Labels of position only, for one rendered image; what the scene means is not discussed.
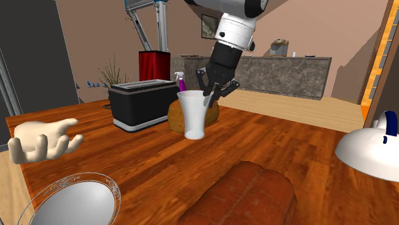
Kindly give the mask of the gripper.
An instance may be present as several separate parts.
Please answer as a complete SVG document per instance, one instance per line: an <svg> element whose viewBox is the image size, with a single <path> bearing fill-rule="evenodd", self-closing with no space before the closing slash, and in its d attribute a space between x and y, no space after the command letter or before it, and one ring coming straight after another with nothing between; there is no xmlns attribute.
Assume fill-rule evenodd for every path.
<svg viewBox="0 0 399 225"><path fill-rule="evenodd" d="M203 96L206 97L212 94L209 108L212 108L214 102L219 100L220 97L228 96L232 91L236 90L240 86L240 84L232 78L234 78L234 72L241 55L242 50L216 42L206 68L199 68L196 70L196 77L198 79L199 87L203 91ZM224 89L219 89L216 82L220 85L227 82L227 80L225 80L225 82L217 81L222 76L223 72L232 72L232 80L230 81L229 86ZM208 77L207 85L203 80L204 75L207 75Z"/></svg>

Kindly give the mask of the purple spray bottle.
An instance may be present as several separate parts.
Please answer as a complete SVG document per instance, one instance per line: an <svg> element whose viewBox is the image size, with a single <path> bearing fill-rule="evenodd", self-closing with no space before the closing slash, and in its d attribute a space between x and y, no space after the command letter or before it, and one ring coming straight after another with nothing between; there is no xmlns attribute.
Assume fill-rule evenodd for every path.
<svg viewBox="0 0 399 225"><path fill-rule="evenodd" d="M180 88L180 91L187 91L187 87L185 85L184 81L184 73L183 72L175 72L176 75L176 81L178 81L178 86Z"/></svg>

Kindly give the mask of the white cup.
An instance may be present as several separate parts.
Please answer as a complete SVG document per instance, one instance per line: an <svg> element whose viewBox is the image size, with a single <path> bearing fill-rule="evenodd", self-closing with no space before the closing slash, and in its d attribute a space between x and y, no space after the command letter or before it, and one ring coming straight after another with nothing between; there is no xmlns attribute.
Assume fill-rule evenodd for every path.
<svg viewBox="0 0 399 225"><path fill-rule="evenodd" d="M205 136L205 117L212 98L203 96L203 91L187 90L177 93L184 114L184 136L198 140Z"/></svg>

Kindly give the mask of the round yellow bread loaf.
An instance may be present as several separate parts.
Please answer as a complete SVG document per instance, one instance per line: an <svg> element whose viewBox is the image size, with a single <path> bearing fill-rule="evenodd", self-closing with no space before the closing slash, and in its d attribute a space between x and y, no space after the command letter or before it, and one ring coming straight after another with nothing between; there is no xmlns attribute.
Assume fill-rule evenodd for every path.
<svg viewBox="0 0 399 225"><path fill-rule="evenodd" d="M212 107L207 109L205 116L205 127L215 123L219 117L219 104L217 101L214 102ZM180 105L179 100L175 100L170 104L168 110L168 125L171 130L184 134L184 113Z"/></svg>

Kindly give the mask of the red box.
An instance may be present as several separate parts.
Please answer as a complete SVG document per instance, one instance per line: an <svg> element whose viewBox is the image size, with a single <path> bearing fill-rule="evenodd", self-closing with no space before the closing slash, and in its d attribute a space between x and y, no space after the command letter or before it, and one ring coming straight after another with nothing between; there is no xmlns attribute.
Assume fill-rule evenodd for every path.
<svg viewBox="0 0 399 225"><path fill-rule="evenodd" d="M171 54L158 50L139 51L139 80L170 80Z"/></svg>

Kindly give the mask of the stone kitchen counter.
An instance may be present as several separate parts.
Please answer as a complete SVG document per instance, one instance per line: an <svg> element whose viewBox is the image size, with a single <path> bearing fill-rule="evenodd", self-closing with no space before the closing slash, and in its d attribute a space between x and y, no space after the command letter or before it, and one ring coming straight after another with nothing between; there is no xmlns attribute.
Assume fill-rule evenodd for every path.
<svg viewBox="0 0 399 225"><path fill-rule="evenodd" d="M331 65L328 57L241 57L235 70L240 89L320 100Z"/></svg>

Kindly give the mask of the black toaster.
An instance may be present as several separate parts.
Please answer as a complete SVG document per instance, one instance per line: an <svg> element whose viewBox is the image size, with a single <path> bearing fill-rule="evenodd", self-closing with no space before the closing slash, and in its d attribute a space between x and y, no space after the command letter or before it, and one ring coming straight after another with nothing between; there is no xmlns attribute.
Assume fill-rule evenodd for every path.
<svg viewBox="0 0 399 225"><path fill-rule="evenodd" d="M139 132L167 121L169 106L179 91L175 82L161 79L113 84L108 95L114 125Z"/></svg>

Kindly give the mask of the bare twig plant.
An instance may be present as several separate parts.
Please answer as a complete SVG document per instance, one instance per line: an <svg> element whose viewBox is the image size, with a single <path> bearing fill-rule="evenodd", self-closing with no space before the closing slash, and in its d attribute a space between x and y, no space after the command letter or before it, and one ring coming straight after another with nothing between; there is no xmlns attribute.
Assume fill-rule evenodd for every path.
<svg viewBox="0 0 399 225"><path fill-rule="evenodd" d="M97 68L97 72L100 75L98 78L99 81L103 87L108 89L112 85L123 84L129 81L127 74L121 73L120 68L116 66L116 54L113 54L113 58L109 59L103 68Z"/></svg>

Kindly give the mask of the long brown bread loaf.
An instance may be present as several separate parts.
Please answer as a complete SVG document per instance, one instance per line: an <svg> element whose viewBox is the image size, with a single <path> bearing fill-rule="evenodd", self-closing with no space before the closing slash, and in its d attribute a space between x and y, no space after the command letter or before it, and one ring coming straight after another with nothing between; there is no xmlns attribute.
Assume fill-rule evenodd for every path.
<svg viewBox="0 0 399 225"><path fill-rule="evenodd" d="M187 209L177 225L291 225L296 206L288 178L243 161Z"/></svg>

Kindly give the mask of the orange wooden shelf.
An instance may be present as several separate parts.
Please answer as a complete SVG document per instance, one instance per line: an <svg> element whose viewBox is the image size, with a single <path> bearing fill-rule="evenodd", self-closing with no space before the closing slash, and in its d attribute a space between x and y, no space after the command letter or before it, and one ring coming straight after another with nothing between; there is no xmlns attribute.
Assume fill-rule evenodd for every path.
<svg viewBox="0 0 399 225"><path fill-rule="evenodd" d="M399 0L388 0L357 103L366 122L377 84L399 25Z"/></svg>

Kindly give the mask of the dark grey refrigerator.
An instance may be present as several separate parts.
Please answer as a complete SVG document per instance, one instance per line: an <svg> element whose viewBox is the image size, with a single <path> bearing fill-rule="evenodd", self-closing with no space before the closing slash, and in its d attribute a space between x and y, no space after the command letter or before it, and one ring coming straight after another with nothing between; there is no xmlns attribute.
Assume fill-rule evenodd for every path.
<svg viewBox="0 0 399 225"><path fill-rule="evenodd" d="M0 152L6 117L78 103L56 0L0 0Z"/></svg>

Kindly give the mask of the cream hand figure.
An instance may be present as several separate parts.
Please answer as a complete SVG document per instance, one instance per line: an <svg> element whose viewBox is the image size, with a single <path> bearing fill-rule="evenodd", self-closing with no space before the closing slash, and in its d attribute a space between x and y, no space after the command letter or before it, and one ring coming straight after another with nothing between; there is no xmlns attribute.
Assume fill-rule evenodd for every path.
<svg viewBox="0 0 399 225"><path fill-rule="evenodd" d="M55 160L72 153L82 143L84 136L77 134L69 139L66 131L78 120L68 118L52 123L27 121L15 127L14 137L8 141L10 160L14 164Z"/></svg>

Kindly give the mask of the framed wall picture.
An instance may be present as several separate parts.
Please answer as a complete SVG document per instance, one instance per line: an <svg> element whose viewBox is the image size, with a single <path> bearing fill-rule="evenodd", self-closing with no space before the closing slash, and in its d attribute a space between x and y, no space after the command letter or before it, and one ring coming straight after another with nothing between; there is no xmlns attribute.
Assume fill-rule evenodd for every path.
<svg viewBox="0 0 399 225"><path fill-rule="evenodd" d="M205 39L215 39L219 19L216 17L201 15L201 37Z"/></svg>

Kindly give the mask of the grey blue metal frame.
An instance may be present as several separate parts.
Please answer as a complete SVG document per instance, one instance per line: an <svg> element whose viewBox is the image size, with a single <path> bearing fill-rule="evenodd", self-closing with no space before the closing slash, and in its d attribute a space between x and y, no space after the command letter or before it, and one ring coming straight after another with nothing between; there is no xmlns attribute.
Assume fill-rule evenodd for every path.
<svg viewBox="0 0 399 225"><path fill-rule="evenodd" d="M169 52L168 29L166 22L167 1L168 0L124 0L125 11L131 18L145 51L152 50L152 46L150 45L136 11L148 6L155 7L159 50L162 52Z"/></svg>

